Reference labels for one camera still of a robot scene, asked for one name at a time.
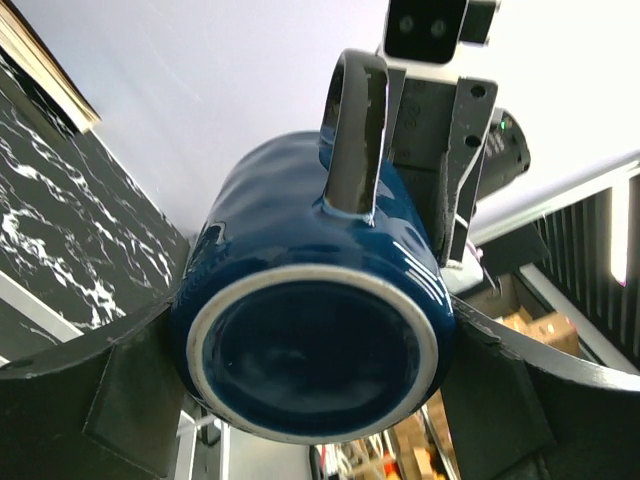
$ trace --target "ceramic mug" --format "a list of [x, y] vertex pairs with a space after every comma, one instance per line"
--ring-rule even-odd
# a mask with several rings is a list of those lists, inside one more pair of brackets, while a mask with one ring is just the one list
[[418, 409], [452, 353], [450, 298], [380, 156], [384, 60], [343, 52], [320, 132], [227, 177], [173, 305], [178, 370], [231, 425], [281, 442], [375, 434]]

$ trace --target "white wall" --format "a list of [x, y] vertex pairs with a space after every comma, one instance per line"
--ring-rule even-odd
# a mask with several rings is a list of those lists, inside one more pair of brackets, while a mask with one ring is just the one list
[[[387, 0], [14, 0], [103, 117], [98, 135], [183, 229], [260, 142], [317, 128], [344, 47], [373, 50]], [[449, 69], [500, 83], [533, 153], [476, 224], [640, 147], [634, 0], [504, 0], [488, 51]]]
[[229, 478], [311, 480], [309, 447], [276, 443], [231, 429]]

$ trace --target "light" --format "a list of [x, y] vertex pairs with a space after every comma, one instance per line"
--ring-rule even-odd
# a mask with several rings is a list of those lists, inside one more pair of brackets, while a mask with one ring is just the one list
[[627, 285], [629, 190], [629, 180], [611, 189], [611, 275], [623, 287]]

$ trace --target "black marble surface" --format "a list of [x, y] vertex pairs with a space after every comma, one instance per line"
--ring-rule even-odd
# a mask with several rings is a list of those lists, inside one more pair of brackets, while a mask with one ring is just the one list
[[69, 139], [78, 133], [78, 129], [65, 111], [2, 48], [0, 48], [0, 71], [15, 83], [18, 90], [62, 137]]
[[0, 94], [0, 270], [81, 330], [166, 292], [186, 240], [93, 134], [31, 125]]

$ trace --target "mug bottom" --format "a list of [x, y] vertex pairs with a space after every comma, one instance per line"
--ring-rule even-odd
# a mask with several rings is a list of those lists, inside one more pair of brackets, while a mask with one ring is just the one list
[[305, 264], [218, 292], [189, 332], [189, 370], [230, 424], [289, 443], [377, 433], [424, 400], [435, 334], [404, 292], [367, 273]]

